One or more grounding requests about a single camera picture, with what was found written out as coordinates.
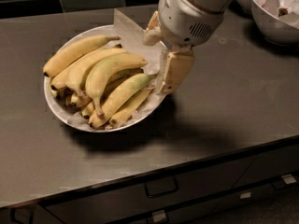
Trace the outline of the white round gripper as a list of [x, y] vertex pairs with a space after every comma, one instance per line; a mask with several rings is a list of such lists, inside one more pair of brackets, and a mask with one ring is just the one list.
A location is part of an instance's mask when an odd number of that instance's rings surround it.
[[[164, 37], [172, 45], [203, 44], [221, 24], [223, 10], [224, 0], [160, 0], [159, 13], [155, 11], [149, 19], [142, 43], [154, 46]], [[160, 56], [156, 93], [167, 95], [176, 91], [194, 60], [191, 50], [164, 50]]]

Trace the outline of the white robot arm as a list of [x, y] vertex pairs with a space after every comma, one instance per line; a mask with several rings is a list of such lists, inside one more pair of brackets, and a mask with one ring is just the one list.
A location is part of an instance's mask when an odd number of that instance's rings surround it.
[[174, 92], [194, 64], [193, 48], [208, 41], [223, 21], [232, 0], [159, 0], [142, 43], [163, 42], [156, 92]]

